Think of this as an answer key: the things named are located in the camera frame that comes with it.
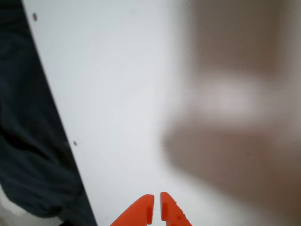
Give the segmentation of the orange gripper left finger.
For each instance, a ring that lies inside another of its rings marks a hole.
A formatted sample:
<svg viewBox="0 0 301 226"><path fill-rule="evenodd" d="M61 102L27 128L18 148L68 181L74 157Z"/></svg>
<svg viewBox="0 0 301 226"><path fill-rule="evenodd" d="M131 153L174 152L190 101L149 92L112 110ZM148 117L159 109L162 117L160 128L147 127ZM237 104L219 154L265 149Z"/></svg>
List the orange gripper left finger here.
<svg viewBox="0 0 301 226"><path fill-rule="evenodd" d="M154 195L146 194L131 204L111 226L148 226L152 224Z"/></svg>

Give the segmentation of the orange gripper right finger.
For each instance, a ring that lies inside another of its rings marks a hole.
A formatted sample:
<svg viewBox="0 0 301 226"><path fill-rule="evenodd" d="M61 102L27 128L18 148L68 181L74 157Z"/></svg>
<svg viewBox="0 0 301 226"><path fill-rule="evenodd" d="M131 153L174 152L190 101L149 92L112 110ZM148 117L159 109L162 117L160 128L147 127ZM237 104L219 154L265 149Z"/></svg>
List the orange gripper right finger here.
<svg viewBox="0 0 301 226"><path fill-rule="evenodd" d="M192 226L176 201L167 192L160 193L161 220L167 226Z"/></svg>

